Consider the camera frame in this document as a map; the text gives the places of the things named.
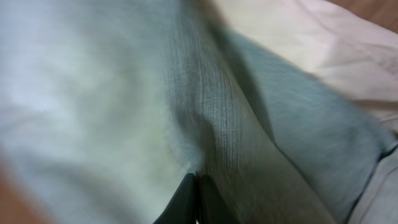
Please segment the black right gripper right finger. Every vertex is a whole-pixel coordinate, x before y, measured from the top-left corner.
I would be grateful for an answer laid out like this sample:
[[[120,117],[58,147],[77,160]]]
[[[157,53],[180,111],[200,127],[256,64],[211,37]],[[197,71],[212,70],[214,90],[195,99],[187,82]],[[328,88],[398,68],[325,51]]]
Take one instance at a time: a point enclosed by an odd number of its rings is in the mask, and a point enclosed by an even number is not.
[[[202,175],[199,178],[198,196],[198,222],[200,224],[239,224],[209,175]]]

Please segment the light blue denim shorts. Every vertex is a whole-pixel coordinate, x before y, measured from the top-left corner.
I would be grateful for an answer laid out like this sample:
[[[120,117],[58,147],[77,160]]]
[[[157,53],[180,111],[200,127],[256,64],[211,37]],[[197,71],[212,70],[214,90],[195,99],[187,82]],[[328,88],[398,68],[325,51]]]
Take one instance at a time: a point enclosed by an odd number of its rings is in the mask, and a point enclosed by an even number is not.
[[[241,223],[346,223],[394,135],[194,1],[2,1],[1,163],[51,223],[152,223],[185,174]]]

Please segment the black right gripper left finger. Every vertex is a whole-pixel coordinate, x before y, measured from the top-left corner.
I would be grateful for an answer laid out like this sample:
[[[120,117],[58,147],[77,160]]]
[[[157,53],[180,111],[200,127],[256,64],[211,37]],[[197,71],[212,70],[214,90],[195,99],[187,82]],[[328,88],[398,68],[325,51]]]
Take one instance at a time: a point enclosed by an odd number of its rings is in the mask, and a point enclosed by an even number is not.
[[[154,224],[196,224],[195,203],[195,175],[188,173]]]

